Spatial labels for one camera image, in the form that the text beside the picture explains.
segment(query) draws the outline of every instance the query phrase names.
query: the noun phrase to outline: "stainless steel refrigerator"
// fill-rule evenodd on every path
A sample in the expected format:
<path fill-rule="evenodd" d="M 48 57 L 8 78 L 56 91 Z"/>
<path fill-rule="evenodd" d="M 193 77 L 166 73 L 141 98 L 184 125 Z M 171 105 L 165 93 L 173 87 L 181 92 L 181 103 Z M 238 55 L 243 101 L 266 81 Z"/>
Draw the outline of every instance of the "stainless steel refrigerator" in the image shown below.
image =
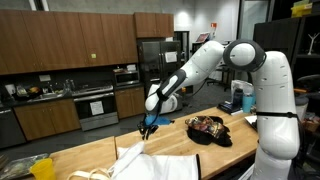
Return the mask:
<path fill-rule="evenodd" d="M 180 41 L 156 41 L 138 46 L 140 76 L 147 95 L 152 84 L 164 82 L 181 67 L 181 45 Z"/>

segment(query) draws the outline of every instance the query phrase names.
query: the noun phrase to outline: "blue object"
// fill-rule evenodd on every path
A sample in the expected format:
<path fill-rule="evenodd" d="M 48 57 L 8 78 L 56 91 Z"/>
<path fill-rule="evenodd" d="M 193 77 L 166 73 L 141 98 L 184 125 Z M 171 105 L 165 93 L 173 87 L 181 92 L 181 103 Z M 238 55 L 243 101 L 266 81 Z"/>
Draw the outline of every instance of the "blue object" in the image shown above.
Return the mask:
<path fill-rule="evenodd" d="M 251 106 L 253 105 L 254 97 L 252 95 L 244 95 L 242 97 L 242 111 L 244 113 L 249 113 Z"/>
<path fill-rule="evenodd" d="M 148 115 L 145 119 L 146 125 L 149 126 L 151 125 L 151 123 L 154 121 L 154 119 L 156 119 L 156 121 L 153 123 L 153 125 L 168 125 L 171 123 L 171 121 L 165 117 L 160 117 L 160 116 L 155 116 L 155 115 Z"/>

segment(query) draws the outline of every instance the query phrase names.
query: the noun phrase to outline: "cabinet door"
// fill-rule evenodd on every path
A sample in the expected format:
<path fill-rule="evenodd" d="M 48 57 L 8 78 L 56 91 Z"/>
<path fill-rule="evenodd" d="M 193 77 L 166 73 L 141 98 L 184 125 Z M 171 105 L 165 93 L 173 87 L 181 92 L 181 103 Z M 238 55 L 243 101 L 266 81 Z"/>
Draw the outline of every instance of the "cabinet door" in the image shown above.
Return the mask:
<path fill-rule="evenodd" d="M 130 90 L 116 91 L 115 94 L 119 119 L 134 115 L 130 97 Z"/>
<path fill-rule="evenodd" d="M 7 65 L 4 63 L 3 58 L 1 57 L 0 54 L 0 74 L 8 74 L 8 68 Z"/>
<path fill-rule="evenodd" d="M 76 114 L 74 102 L 71 99 L 55 102 L 47 110 L 56 133 L 80 129 L 80 122 Z"/>
<path fill-rule="evenodd" d="M 0 11 L 0 54 L 11 74 L 38 70 L 37 58 L 20 11 Z"/>
<path fill-rule="evenodd" d="M 69 68 L 87 66 L 87 52 L 78 13 L 54 12 Z"/>
<path fill-rule="evenodd" d="M 119 14 L 118 21 L 120 26 L 122 53 L 125 59 L 124 63 L 138 63 L 133 15 Z"/>
<path fill-rule="evenodd" d="M 134 115 L 145 113 L 145 98 L 143 87 L 131 89 L 131 99 Z"/>
<path fill-rule="evenodd" d="M 100 14 L 80 13 L 81 28 L 91 66 L 108 65 Z"/>
<path fill-rule="evenodd" d="M 53 12 L 22 11 L 41 70 L 68 68 Z"/>
<path fill-rule="evenodd" d="M 158 37 L 173 37 L 173 15 L 156 14 Z"/>
<path fill-rule="evenodd" d="M 126 63 L 121 46 L 118 15 L 101 14 L 101 21 L 110 64 Z"/>
<path fill-rule="evenodd" d="M 134 13 L 137 38 L 157 37 L 155 13 Z"/>
<path fill-rule="evenodd" d="M 15 108 L 17 118 L 27 140 L 34 140 L 55 134 L 46 108 Z"/>

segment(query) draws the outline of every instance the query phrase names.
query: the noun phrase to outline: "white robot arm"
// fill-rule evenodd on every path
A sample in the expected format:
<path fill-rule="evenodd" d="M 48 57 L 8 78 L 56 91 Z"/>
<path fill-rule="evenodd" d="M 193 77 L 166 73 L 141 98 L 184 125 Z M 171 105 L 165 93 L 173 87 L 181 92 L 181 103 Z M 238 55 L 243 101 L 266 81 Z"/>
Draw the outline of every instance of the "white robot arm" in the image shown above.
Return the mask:
<path fill-rule="evenodd" d="M 146 110 L 156 116 L 144 125 L 157 126 L 161 109 L 168 109 L 164 102 L 181 87 L 202 82 L 222 57 L 228 67 L 254 77 L 259 145 L 251 179 L 287 179 L 300 144 L 291 70 L 283 53 L 265 53 L 253 41 L 236 40 L 226 48 L 215 41 L 204 44 L 147 98 Z"/>

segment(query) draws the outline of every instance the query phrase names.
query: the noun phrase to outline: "floor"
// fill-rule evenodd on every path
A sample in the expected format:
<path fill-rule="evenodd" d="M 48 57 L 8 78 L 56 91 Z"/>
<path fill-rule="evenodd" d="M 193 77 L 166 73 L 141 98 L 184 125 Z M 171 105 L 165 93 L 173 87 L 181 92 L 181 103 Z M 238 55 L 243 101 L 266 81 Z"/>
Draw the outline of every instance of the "floor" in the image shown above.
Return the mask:
<path fill-rule="evenodd" d="M 199 86 L 194 86 L 193 91 L 200 89 Z M 182 110 L 168 113 L 163 116 L 174 119 L 197 111 L 208 109 L 217 106 L 223 101 L 230 101 L 230 89 L 224 91 L 223 86 L 218 84 L 206 83 L 198 91 L 197 94 L 187 94 L 185 105 Z M 42 153 L 52 153 L 63 149 L 71 148 L 77 145 L 85 144 L 95 140 L 103 139 L 110 136 L 119 136 L 137 130 L 137 124 L 143 119 L 144 115 L 138 115 L 126 119 L 121 119 L 118 124 L 90 130 L 76 130 L 68 133 L 54 135 L 39 140 L 31 141 L 26 144 L 17 145 L 7 149 L 0 149 L 0 154 L 5 154 L 10 160 L 20 159 L 28 156 L 33 156 Z"/>

